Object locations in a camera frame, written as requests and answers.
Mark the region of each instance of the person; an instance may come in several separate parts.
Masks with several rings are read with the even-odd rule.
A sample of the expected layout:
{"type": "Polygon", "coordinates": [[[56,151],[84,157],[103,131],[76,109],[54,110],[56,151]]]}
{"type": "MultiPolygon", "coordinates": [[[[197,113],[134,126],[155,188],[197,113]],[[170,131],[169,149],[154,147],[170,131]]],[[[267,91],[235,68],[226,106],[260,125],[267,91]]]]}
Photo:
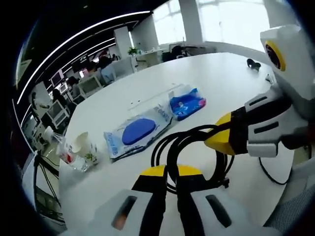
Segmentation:
{"type": "Polygon", "coordinates": [[[67,84],[72,88],[73,98],[81,94],[80,89],[78,87],[78,83],[79,83],[78,80],[73,76],[70,76],[69,79],[67,80],[67,84]]]}
{"type": "Polygon", "coordinates": [[[59,90],[58,89],[54,89],[53,90],[53,102],[55,101],[59,101],[60,104],[66,108],[67,106],[67,101],[65,100],[65,98],[60,94],[59,90]]]}
{"type": "Polygon", "coordinates": [[[112,60],[120,60],[120,56],[117,56],[116,54],[113,54],[112,60]]]}
{"type": "Polygon", "coordinates": [[[96,76],[96,78],[98,79],[98,81],[100,82],[101,85],[105,86],[106,82],[103,79],[102,73],[101,73],[101,68],[97,68],[97,64],[94,61],[91,61],[88,65],[87,65],[87,71],[88,71],[88,75],[85,76],[83,78],[83,80],[85,78],[88,78],[90,76],[96,76]]]}
{"type": "Polygon", "coordinates": [[[89,74],[93,74],[94,72],[96,72],[96,63],[94,61],[91,61],[87,65],[87,71],[89,74]]]}
{"type": "Polygon", "coordinates": [[[113,67],[110,66],[111,63],[112,63],[112,60],[108,58],[107,56],[103,56],[99,58],[98,65],[101,68],[101,74],[106,84],[110,84],[115,80],[113,67]]]}

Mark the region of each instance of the potted plant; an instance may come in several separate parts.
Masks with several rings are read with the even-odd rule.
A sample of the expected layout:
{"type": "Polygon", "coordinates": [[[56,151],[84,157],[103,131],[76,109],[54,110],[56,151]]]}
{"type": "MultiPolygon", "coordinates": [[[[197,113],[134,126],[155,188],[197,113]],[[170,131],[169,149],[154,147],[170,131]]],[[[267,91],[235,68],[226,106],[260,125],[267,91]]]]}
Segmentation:
{"type": "Polygon", "coordinates": [[[137,49],[137,48],[130,47],[128,50],[128,54],[132,55],[132,56],[138,54],[138,52],[139,52],[139,49],[137,49]]]}

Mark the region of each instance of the white robot body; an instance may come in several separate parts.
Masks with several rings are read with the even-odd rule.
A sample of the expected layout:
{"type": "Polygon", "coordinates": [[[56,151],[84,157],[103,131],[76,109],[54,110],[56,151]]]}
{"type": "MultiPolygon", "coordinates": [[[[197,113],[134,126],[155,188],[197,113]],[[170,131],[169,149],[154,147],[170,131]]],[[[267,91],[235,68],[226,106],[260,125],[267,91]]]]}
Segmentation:
{"type": "Polygon", "coordinates": [[[300,115],[315,118],[315,67],[301,27],[286,25],[260,34],[276,80],[300,115]]]}

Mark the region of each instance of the computer monitor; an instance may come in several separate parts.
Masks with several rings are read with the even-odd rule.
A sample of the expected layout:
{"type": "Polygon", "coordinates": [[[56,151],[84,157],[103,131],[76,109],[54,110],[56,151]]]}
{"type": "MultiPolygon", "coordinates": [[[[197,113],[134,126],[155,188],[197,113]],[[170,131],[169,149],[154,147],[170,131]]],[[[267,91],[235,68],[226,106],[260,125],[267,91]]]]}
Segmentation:
{"type": "Polygon", "coordinates": [[[67,87],[66,83],[64,83],[63,85],[61,85],[61,87],[60,87],[60,89],[59,89],[60,93],[63,93],[64,91],[66,91],[67,88],[68,88],[68,87],[67,87]]]}
{"type": "Polygon", "coordinates": [[[63,72],[60,70],[50,79],[51,84],[55,87],[63,79],[63,72]]]}
{"type": "Polygon", "coordinates": [[[79,83],[79,87],[86,95],[90,95],[91,92],[95,91],[96,89],[102,88],[98,79],[95,76],[84,79],[82,82],[79,83]]]}

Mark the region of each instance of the plastic packaging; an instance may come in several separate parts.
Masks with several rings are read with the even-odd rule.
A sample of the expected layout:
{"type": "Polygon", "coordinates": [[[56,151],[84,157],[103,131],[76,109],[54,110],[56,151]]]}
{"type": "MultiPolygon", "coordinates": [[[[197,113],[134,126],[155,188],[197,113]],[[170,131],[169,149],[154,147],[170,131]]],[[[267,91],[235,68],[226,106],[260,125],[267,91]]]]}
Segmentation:
{"type": "Polygon", "coordinates": [[[75,170],[85,172],[91,166],[91,164],[83,157],[73,153],[72,145],[66,142],[63,135],[55,133],[50,126],[48,126],[45,130],[43,138],[50,143],[56,143],[56,155],[58,155],[60,159],[62,159],[75,170]]]}
{"type": "Polygon", "coordinates": [[[170,92],[168,96],[169,106],[178,121],[186,119],[206,105],[206,99],[200,95],[198,89],[189,85],[170,92]]]}
{"type": "Polygon", "coordinates": [[[145,150],[159,137],[160,134],[167,130],[171,122],[172,114],[170,110],[164,109],[161,105],[156,105],[146,112],[143,112],[126,120],[123,124],[118,126],[113,131],[104,132],[104,138],[108,146],[110,159],[114,162],[145,150]],[[153,131],[151,131],[151,133],[149,133],[142,139],[137,140],[132,145],[124,144],[123,135],[126,127],[139,119],[148,119],[154,121],[155,127],[153,131]]]}

